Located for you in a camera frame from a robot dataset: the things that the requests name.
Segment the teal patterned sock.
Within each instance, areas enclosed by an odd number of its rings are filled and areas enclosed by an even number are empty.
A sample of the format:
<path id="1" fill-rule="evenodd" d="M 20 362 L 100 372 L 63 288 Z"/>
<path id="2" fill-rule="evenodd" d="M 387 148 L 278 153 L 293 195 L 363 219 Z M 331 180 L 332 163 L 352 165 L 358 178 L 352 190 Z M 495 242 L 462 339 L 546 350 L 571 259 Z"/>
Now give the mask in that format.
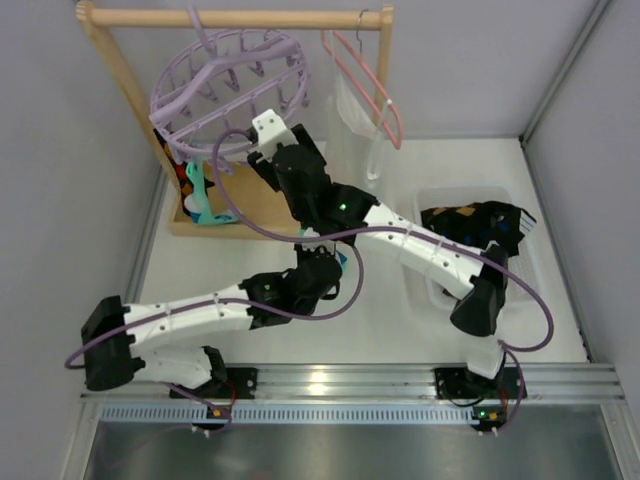
<path id="1" fill-rule="evenodd" d="M 294 244 L 294 250 L 298 261 L 310 259 L 315 254 L 326 254 L 334 258 L 339 264 L 343 272 L 346 271 L 348 259 L 337 248 L 336 242 L 333 240 L 321 240 L 317 241 L 317 238 L 321 236 L 313 228 L 300 228 L 298 230 L 298 237 L 302 239 L 312 239 L 314 242 L 297 242 Z"/>
<path id="2" fill-rule="evenodd" d="M 186 176 L 192 184 L 192 193 L 183 201 L 191 220 L 199 226 L 217 226 L 232 224 L 238 218 L 231 211 L 214 212 L 208 198 L 208 187 L 204 176 L 202 164 L 198 161 L 190 161 L 186 166 Z"/>

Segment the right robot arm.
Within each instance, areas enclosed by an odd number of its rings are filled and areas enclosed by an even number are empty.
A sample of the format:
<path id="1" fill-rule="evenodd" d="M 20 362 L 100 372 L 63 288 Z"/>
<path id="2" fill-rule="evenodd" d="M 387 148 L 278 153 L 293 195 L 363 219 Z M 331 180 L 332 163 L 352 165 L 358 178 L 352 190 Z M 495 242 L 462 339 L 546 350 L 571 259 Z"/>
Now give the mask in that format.
<path id="1" fill-rule="evenodd" d="M 248 155 L 249 165 L 283 194 L 300 224 L 302 245 L 343 242 L 393 257 L 439 284 L 455 299 L 449 319 L 461 334 L 469 381 L 477 387 L 498 383 L 506 361 L 496 336 L 508 284 L 503 248 L 460 245 L 402 218 L 374 195 L 333 181 L 301 125 L 289 128 L 273 117 L 245 134 L 257 149 Z"/>

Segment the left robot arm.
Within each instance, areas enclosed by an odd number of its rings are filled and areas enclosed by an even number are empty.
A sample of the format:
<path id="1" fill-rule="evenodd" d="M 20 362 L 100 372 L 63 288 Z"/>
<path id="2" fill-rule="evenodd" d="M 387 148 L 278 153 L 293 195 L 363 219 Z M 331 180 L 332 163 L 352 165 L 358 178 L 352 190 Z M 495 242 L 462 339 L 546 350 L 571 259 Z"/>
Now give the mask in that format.
<path id="1" fill-rule="evenodd" d="M 295 267 L 211 294 L 148 305 L 102 299 L 81 329 L 86 388 L 151 381 L 196 390 L 225 382 L 221 353 L 205 344 L 207 336 L 286 325 L 339 293 L 343 268 L 334 249 L 294 249 Z"/>

